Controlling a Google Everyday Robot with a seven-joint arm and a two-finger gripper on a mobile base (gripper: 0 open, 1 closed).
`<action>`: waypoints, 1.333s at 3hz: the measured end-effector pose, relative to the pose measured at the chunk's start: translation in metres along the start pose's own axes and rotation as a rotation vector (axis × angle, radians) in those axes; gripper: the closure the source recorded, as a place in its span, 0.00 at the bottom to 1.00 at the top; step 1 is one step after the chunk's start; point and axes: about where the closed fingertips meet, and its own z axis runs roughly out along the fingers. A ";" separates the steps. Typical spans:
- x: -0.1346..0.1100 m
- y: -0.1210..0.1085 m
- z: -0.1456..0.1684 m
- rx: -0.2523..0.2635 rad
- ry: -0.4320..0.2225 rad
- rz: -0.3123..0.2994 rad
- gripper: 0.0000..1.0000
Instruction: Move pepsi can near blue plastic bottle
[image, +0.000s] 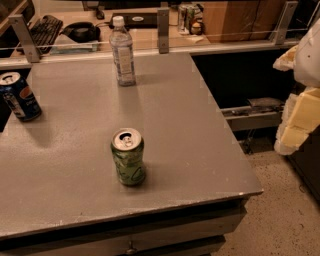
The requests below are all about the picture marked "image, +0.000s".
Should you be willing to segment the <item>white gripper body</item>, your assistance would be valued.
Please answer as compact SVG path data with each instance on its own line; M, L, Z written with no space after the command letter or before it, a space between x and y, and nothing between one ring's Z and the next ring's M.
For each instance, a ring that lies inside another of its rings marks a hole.
M305 86L320 87L320 18L298 44L294 78Z

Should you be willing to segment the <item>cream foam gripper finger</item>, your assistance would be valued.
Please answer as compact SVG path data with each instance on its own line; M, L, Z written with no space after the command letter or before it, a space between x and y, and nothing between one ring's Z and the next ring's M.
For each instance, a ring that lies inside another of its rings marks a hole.
M275 151L293 154L319 125L320 89L307 87L299 95L290 94L276 133Z
M298 46L295 45L277 58L273 63L273 68L279 71L293 70L297 48Z

